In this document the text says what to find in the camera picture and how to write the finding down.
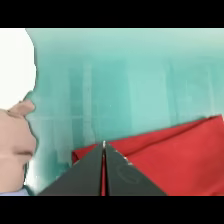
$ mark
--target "hand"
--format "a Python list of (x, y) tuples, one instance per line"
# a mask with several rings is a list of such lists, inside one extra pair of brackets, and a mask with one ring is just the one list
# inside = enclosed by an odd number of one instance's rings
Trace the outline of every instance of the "hand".
[(30, 100), (9, 111), (0, 110), (0, 192), (15, 192), (24, 183), (24, 166), (32, 158), (36, 139), (25, 116), (34, 110)]

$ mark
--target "white blob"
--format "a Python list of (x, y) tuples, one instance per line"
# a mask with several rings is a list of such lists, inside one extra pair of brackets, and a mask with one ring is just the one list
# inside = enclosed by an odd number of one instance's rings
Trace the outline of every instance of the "white blob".
[(0, 108), (22, 101), (35, 79), (34, 46), (25, 28), (0, 28)]

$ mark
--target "person's ear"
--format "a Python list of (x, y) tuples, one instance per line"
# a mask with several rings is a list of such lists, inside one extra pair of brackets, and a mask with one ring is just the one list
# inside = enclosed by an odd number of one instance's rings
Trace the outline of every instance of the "person's ear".
[(19, 102), (15, 106), (13, 106), (9, 112), (15, 113), (21, 116), (26, 116), (30, 112), (32, 112), (35, 109), (34, 104), (31, 100), (24, 100), (22, 102)]

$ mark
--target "teal background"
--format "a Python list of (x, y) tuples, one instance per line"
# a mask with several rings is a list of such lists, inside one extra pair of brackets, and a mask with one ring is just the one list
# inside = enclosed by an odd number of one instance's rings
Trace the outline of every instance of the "teal background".
[(27, 29), (38, 139), (26, 184), (38, 193), (71, 151), (224, 112), (224, 29)]

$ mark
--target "person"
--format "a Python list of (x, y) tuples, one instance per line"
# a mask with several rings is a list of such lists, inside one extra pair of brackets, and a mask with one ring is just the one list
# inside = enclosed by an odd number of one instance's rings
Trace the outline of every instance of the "person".
[(36, 149), (23, 100), (35, 87), (34, 47), (25, 28), (0, 28), (0, 196), (28, 195), (25, 166)]

